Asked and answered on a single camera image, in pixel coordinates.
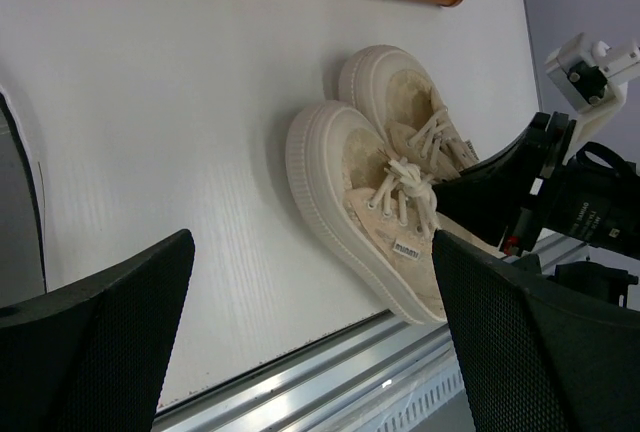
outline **cream sneaker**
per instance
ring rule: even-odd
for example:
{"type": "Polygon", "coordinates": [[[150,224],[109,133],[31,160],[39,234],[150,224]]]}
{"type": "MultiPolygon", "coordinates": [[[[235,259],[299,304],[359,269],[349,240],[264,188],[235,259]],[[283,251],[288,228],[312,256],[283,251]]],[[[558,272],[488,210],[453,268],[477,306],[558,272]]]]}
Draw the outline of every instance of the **cream sneaker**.
{"type": "Polygon", "coordinates": [[[389,150],[357,110],[308,107],[287,137],[287,175],[304,220],[392,312],[409,323],[446,320],[431,259],[440,220],[432,176],[389,150]]]}
{"type": "Polygon", "coordinates": [[[398,154],[437,180],[455,179],[478,163],[427,72],[397,47],[377,45],[351,57],[340,74],[339,97],[362,112],[398,154]]]}

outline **shoe label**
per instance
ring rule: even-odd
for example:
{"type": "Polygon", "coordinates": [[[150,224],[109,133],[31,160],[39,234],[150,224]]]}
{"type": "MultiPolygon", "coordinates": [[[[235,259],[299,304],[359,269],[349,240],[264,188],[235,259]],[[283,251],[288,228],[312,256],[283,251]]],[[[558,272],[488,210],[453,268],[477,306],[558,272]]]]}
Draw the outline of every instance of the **shoe label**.
{"type": "Polygon", "coordinates": [[[471,141],[466,140],[464,143],[467,144],[467,147],[469,147],[469,150],[471,151],[473,158],[479,161],[480,159],[478,158],[478,154],[476,154],[476,149],[473,148],[473,144],[471,143],[471,141]]]}
{"type": "Polygon", "coordinates": [[[404,242],[400,242],[396,240],[393,244],[393,251],[396,254],[400,254],[403,257],[411,260],[419,260],[420,259],[420,251],[418,249],[414,249],[410,245],[405,244],[404,242]]]}

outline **robotic arm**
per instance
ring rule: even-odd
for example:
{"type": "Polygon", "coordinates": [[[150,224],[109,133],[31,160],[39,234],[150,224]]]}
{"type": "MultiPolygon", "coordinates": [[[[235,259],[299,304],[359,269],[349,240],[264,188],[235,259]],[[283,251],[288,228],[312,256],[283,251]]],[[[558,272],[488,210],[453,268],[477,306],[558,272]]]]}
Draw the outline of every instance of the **robotic arm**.
{"type": "Polygon", "coordinates": [[[640,76],[640,49],[580,34],[551,54],[546,69],[578,118],[536,114],[502,152],[435,185],[438,211],[508,255],[532,250],[549,228],[640,259],[636,165],[589,142],[624,106],[628,82],[640,76]]]}

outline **gray wall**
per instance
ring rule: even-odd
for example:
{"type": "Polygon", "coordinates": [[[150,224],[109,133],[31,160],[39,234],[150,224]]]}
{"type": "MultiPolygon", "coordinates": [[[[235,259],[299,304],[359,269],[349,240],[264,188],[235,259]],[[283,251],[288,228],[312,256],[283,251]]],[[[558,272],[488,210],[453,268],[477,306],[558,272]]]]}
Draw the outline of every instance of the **gray wall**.
{"type": "MultiPolygon", "coordinates": [[[[544,112],[568,112],[569,106],[544,74],[548,54],[579,32],[615,46],[640,39],[640,0],[525,0],[533,55],[544,112]]],[[[640,79],[629,86],[626,107],[595,138],[626,160],[640,162],[640,79]]],[[[594,249],[595,261],[640,273],[638,262],[594,249]]],[[[640,309],[640,291],[633,290],[631,305],[640,309]]]]}

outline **black mount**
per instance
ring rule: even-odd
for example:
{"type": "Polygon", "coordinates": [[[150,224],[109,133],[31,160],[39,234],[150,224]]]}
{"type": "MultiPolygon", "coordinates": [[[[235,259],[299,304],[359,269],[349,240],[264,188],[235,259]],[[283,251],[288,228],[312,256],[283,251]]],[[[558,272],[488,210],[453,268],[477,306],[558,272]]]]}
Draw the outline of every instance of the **black mount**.
{"type": "Polygon", "coordinates": [[[635,164],[590,142],[563,165],[574,129],[566,114],[537,113],[502,152],[434,185],[438,212],[507,255],[532,250],[548,228],[640,259],[635,164]]]}
{"type": "Polygon", "coordinates": [[[511,265],[567,289],[624,308],[627,307],[629,286],[638,285],[638,277],[626,270],[588,261],[557,265],[554,274],[548,277],[542,275],[540,258],[536,254],[525,255],[511,265]]]}

